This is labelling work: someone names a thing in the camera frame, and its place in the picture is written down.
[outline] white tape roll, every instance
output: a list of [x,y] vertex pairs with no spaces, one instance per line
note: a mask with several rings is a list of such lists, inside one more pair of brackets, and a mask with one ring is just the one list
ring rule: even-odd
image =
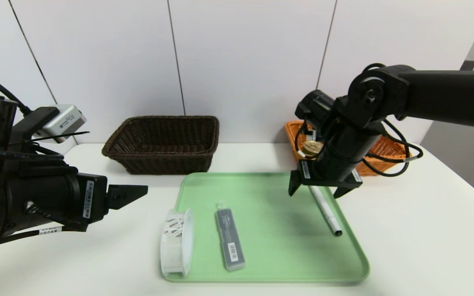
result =
[[186,276],[190,271],[193,255],[193,212],[167,213],[166,223],[160,237],[160,267],[167,276],[171,272],[181,272]]

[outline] plastic tray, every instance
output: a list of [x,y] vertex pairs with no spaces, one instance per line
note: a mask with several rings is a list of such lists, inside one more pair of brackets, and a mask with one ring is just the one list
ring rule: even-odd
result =
[[[323,195],[343,229],[334,236],[308,187],[288,196],[288,173],[194,173],[182,182],[175,210],[194,215],[193,261],[173,282],[359,282],[369,262],[330,190]],[[224,267],[215,213],[231,208],[246,266]]]

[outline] white table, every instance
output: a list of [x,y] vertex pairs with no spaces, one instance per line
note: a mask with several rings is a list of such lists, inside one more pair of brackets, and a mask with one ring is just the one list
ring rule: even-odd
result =
[[[147,196],[110,211],[87,233],[0,245],[0,295],[474,295],[474,189],[429,152],[406,174],[363,178],[361,188],[339,199],[371,264],[365,281],[176,284],[160,275],[158,248],[162,222],[184,176],[130,176],[102,157],[101,148],[77,146],[66,161],[81,172],[107,176],[110,184],[148,185]],[[210,171],[293,167],[288,144],[220,144]]]

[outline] wicker basket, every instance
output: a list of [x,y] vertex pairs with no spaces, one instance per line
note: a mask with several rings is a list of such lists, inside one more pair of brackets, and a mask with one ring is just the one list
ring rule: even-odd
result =
[[[303,124],[303,120],[294,120],[291,122],[288,122],[285,126],[284,129],[286,131],[286,134],[288,135],[288,139],[290,141],[290,144],[292,145],[292,152],[294,153],[294,156],[297,160],[303,159],[295,150],[295,144],[294,144],[294,138],[299,129],[301,128],[301,125]],[[306,141],[307,136],[300,134],[297,137],[297,145],[299,146],[299,149],[301,150],[303,143]],[[402,144],[396,143],[393,140],[388,139],[387,137],[380,137],[378,139],[378,142],[374,144],[374,146],[371,148],[370,153],[380,155],[382,157],[387,157],[390,159],[404,159],[405,158],[405,148],[403,147]],[[386,162],[382,161],[379,159],[375,159],[372,157],[365,157],[365,159],[377,170],[379,171],[386,171],[390,167],[393,167],[396,163],[391,163],[391,162]],[[369,169],[364,163],[358,164],[356,167],[358,170],[358,173],[361,176],[376,176],[378,175],[371,169]]]
[[130,174],[186,175],[208,171],[217,144],[216,117],[142,116],[124,121],[102,154]]

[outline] pen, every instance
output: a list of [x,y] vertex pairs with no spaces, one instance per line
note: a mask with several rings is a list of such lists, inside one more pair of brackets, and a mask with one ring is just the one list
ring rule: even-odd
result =
[[341,231],[341,227],[339,226],[332,209],[330,208],[329,204],[327,204],[327,201],[325,201],[325,197],[323,197],[323,194],[319,188],[317,186],[310,186],[310,191],[312,191],[312,195],[314,195],[316,202],[318,202],[319,208],[321,208],[323,211],[325,219],[327,219],[327,222],[329,223],[330,228],[332,228],[334,235],[340,236],[343,234],[343,231]]

